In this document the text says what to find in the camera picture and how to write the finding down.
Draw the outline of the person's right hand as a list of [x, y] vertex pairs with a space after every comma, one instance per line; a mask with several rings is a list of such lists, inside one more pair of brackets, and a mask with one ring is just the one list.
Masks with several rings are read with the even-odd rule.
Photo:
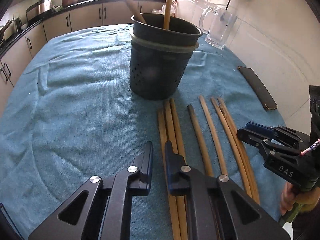
[[291, 211], [295, 203], [302, 205], [302, 212], [309, 212], [316, 207], [318, 202], [319, 187], [295, 195], [293, 192], [293, 185], [286, 182], [281, 193], [280, 214], [284, 215], [287, 211]]

